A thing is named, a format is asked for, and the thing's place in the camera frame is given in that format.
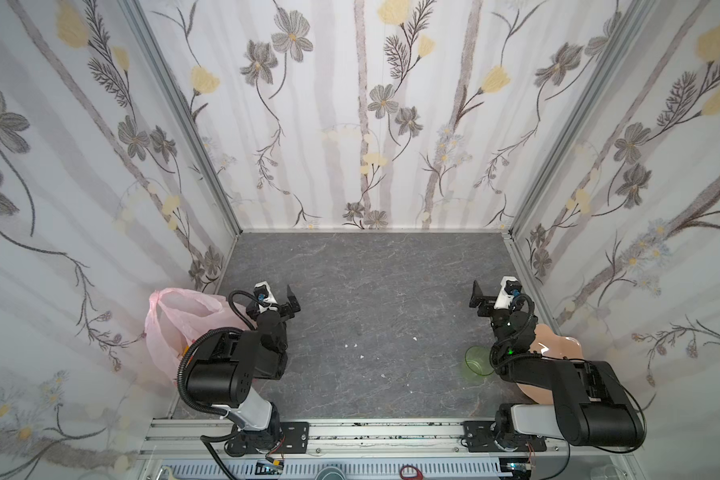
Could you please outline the peach scalloped plate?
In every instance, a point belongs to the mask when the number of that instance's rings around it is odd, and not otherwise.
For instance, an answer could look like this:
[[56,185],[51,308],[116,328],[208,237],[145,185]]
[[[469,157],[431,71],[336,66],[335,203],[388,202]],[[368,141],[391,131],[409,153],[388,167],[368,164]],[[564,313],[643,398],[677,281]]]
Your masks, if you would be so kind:
[[[540,353],[558,359],[581,358],[583,349],[580,342],[570,336],[558,335],[544,324],[535,327],[535,340],[530,345],[531,353]],[[517,382],[517,386],[533,402],[540,405],[553,404],[553,381],[550,368],[534,367],[532,370],[532,383]]]

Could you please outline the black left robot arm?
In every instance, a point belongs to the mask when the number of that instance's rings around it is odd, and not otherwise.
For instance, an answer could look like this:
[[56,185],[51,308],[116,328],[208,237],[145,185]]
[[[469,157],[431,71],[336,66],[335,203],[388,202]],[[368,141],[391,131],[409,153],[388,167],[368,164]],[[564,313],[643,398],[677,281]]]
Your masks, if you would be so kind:
[[273,451],[286,434],[277,407],[261,397],[253,381],[284,375],[287,321],[301,306],[290,288],[286,300],[277,301],[266,281],[251,292],[234,290],[226,300],[245,327],[212,329],[188,347],[177,370],[179,396],[193,410],[233,422],[233,433],[225,442],[241,443],[233,449],[235,455],[249,448]]

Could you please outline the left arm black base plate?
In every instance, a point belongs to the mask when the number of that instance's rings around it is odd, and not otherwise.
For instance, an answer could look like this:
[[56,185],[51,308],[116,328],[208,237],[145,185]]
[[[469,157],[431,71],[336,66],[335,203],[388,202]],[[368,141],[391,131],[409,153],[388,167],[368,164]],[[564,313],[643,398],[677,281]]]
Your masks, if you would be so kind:
[[243,430],[224,444],[230,457],[247,454],[305,454],[310,424],[308,422],[281,422],[261,431]]

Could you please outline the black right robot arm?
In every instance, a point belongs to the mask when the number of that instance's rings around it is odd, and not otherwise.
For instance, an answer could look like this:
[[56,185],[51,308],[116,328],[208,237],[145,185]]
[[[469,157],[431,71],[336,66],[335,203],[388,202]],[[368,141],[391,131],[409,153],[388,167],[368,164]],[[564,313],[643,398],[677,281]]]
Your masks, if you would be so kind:
[[490,320],[495,341],[490,371],[502,380],[551,393],[552,403],[499,406],[489,428],[497,448],[538,450],[535,440],[607,453],[631,453],[645,441],[647,426],[638,402],[605,361],[550,356],[532,348],[538,325],[535,302],[514,277],[502,278],[499,293],[486,295],[474,282],[469,306]]

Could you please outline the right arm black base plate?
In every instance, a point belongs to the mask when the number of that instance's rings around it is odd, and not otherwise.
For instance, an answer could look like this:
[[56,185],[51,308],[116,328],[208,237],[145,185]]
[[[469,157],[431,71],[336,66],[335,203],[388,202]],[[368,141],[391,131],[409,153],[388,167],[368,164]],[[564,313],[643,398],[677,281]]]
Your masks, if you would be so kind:
[[511,426],[495,426],[494,421],[462,423],[461,444],[470,453],[532,453],[545,452],[547,445],[539,436],[521,434]]

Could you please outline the pink plastic bag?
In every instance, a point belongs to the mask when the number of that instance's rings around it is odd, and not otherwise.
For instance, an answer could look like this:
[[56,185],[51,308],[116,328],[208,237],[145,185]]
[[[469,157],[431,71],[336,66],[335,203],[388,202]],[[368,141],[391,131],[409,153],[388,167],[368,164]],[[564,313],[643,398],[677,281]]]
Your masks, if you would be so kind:
[[185,350],[206,332],[222,327],[249,329],[223,296],[166,288],[149,297],[146,346],[155,366],[173,384]]

